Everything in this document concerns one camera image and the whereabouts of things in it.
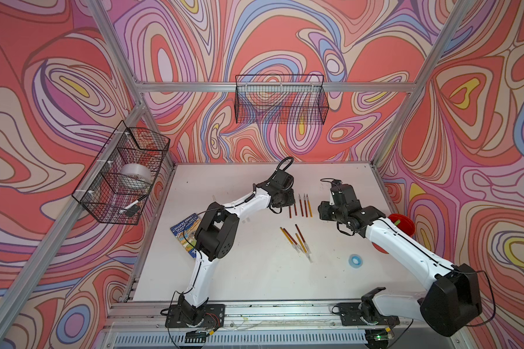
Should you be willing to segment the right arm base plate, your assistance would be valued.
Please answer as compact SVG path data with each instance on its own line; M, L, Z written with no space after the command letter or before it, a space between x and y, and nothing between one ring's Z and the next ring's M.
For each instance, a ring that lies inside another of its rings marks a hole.
M340 302L332 307L331 312L340 317L344 327L396 327L400 324L397 316L383 316L364 302Z

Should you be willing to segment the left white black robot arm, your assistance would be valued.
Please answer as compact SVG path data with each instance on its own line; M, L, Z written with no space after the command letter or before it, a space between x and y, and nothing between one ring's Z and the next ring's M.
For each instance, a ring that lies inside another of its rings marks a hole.
M293 184L291 174L275 170L269 179L254 184L253 190L242 198L209 205L194 234L196 260L189 286L178 297L179 321L190 327L203 322L215 268L234 246L240 221L265 209L279 214L283 208L292 206L295 202Z

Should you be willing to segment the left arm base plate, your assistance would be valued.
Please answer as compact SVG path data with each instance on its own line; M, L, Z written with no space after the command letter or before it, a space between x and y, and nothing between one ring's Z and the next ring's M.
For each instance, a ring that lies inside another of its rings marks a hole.
M171 305L160 314L165 317L165 326L169 329L217 329L224 325L225 312L226 306L220 303L208 303L199 308L183 303Z

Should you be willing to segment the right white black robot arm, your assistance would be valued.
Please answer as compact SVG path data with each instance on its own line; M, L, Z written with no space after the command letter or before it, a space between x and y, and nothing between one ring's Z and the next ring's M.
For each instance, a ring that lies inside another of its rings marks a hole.
M436 333L451 337L483 312L478 272L467 264L457 266L400 230L374 206L363 207L355 190L341 180L328 178L330 201L318 206L321 220L345 226L342 233L361 236L381 247L412 273L424 291L389 293L377 287L362 296L358 314L366 324L382 318L403 317L423 321Z

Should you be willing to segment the yellow carving knife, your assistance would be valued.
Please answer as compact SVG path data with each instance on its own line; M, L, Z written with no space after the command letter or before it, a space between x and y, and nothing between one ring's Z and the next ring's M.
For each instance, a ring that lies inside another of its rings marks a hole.
M312 213L312 210L311 210L311 203L310 203L310 199L309 199L309 195L308 194L305 194L305 204L307 206L308 217L312 218L313 217L313 213Z

